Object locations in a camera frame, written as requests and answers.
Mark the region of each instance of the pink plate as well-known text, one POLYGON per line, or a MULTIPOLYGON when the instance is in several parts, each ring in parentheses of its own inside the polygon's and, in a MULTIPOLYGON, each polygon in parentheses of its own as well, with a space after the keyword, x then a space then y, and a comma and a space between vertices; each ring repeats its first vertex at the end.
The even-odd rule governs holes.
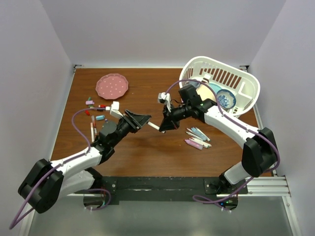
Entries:
POLYGON ((96 84, 97 94, 104 99, 117 99, 128 90, 128 81, 120 74, 108 74, 96 84))

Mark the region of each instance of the white wall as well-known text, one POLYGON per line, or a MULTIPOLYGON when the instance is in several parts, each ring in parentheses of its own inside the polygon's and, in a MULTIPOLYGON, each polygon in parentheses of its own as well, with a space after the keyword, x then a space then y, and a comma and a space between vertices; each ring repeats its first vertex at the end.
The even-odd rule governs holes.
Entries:
POLYGON ((41 0, 72 63, 185 65, 256 55, 285 0, 41 0))
POLYGON ((0 235, 16 236, 17 190, 50 157, 72 66, 39 0, 0 1, 0 35, 0 235))
POLYGON ((287 0, 250 66, 261 83, 258 107, 282 157, 305 236, 315 232, 315 2, 287 0))

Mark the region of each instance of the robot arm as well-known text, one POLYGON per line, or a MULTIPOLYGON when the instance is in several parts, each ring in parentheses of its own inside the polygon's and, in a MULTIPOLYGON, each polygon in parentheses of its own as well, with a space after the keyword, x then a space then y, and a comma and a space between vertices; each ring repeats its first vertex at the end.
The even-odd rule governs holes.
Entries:
POLYGON ((114 154, 114 147, 123 137, 128 133, 136 133, 151 118, 150 115, 138 115, 128 110, 125 111, 125 114, 121 114, 117 105, 119 104, 112 105, 110 114, 119 118, 118 123, 113 121, 104 123, 95 141, 91 144, 89 152, 87 147, 83 151, 61 160, 49 162, 41 159, 35 163, 18 190, 24 199, 28 197, 43 176, 54 167, 60 166, 35 189, 28 201, 38 213, 50 209, 63 196, 100 186, 98 181, 102 176, 91 167, 107 161, 114 154))
POLYGON ((270 129, 259 130, 231 116, 229 116, 229 120, 226 119, 224 114, 227 112, 223 111, 221 114, 216 102, 211 99, 202 100, 192 85, 181 88, 179 94, 183 104, 177 108, 170 104, 169 94, 159 94, 158 101, 165 104, 160 131, 177 129, 180 120, 193 117, 219 129, 243 149, 242 161, 220 175, 218 189, 230 188, 250 176, 259 177, 277 161, 272 148, 259 136, 248 132, 249 129, 256 131, 276 146, 274 135, 270 129))

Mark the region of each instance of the blue patterned bowl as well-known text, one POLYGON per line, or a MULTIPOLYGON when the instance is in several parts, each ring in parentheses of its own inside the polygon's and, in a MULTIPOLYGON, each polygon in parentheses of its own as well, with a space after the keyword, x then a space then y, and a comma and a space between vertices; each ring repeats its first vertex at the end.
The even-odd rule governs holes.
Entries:
POLYGON ((231 109, 236 104, 236 98, 231 91, 221 89, 217 92, 218 102, 225 109, 231 109))

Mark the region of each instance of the wooden table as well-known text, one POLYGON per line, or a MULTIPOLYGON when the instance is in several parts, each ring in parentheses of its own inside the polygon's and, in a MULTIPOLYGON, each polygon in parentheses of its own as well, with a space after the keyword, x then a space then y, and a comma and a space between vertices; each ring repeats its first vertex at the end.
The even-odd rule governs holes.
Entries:
MULTIPOLYGON (((118 99, 120 111, 131 110, 138 114, 149 114, 151 122, 160 125, 163 105, 158 104, 158 93, 165 92, 178 80, 181 69, 77 69, 65 107, 57 136, 52 160, 58 160, 83 150, 87 144, 71 125, 72 115, 86 108, 85 101, 92 97, 96 105, 111 105, 97 95, 95 86, 104 75, 119 73, 129 82, 129 90, 118 99)), ((180 100, 178 86, 171 90, 172 99, 180 100)), ((93 115, 109 113, 92 111, 93 115)), ((257 126, 253 110, 240 117, 249 125, 257 126)), ((91 117, 82 113, 75 123, 90 139, 91 117)), ((97 121, 100 129, 103 121, 97 121)), ((104 176, 163 176, 163 177, 215 177, 239 162, 242 149, 228 136, 214 127, 192 118, 181 121, 180 128, 159 133, 150 126, 144 126, 136 134, 128 134, 116 147, 115 154, 105 163, 97 166, 104 176), (211 139, 212 147, 197 150, 188 146, 184 139, 187 127, 197 126, 211 139)))

